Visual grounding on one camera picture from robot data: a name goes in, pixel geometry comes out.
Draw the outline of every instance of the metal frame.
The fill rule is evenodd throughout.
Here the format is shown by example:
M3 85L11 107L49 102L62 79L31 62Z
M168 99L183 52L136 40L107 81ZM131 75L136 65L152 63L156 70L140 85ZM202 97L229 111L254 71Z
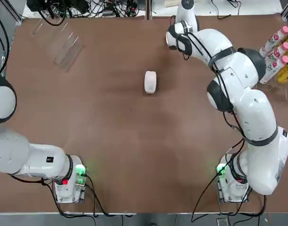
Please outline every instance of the metal frame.
M146 0L145 20L152 20L152 0Z
M282 19L286 21L287 17L288 17L288 3L286 4L286 6L283 8L282 12L281 12L281 16Z
M16 20L17 25L21 25L23 19L16 11L16 9L12 6L12 4L8 0L0 0L0 2L4 6L4 8L8 11L8 13Z

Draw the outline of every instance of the transparent plastic sheet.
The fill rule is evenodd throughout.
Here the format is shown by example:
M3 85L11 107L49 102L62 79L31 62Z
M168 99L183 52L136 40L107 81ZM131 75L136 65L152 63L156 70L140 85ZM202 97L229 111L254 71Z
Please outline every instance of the transparent plastic sheet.
M59 24L62 18L56 9L53 9L53 12L55 19L52 19L50 15L46 19L51 23ZM55 62L66 72L69 71L83 47L80 38L73 33L66 21L60 26L51 26L41 19L31 30L30 36L46 52L52 62Z

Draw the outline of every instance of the green indicator light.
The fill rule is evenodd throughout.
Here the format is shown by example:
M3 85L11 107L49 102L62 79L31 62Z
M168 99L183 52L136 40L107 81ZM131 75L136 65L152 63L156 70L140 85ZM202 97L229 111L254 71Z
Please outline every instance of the green indicator light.
M221 175L224 175L225 174L225 170L224 170L224 167L225 167L225 164L219 164L217 166L217 172L220 172L218 175L221 176Z
M86 168L84 167L84 165L81 165L81 164L79 164L79 165L76 165L76 172L78 172L78 173L84 173L86 171Z

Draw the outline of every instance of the clear acrylic stand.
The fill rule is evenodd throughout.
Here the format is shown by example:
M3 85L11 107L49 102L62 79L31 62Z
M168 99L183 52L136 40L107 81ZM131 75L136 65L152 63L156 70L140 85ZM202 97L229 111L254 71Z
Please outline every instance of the clear acrylic stand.
M55 19L47 16L47 20L54 24L59 24L62 20L53 9ZM53 62L69 71L83 45L78 35L73 33L70 25L66 22L60 26L51 26L41 19L30 32L33 40L42 48Z
M275 92L277 95L284 96L285 100L287 100L287 90L286 84L282 84L277 82L277 75L274 78L270 79L266 84L257 83L256 89L259 89L266 92Z

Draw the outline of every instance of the pink bottle cap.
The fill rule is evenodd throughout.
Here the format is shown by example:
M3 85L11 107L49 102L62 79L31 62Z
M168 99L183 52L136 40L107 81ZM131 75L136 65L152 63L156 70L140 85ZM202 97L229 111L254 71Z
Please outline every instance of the pink bottle cap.
M288 33L288 27L287 26L283 26L281 29L282 34L287 34Z
M283 56L280 59L281 63L283 63L284 65L288 63L288 56Z
M281 45L281 48L286 51L288 50L288 42L284 42L282 45Z

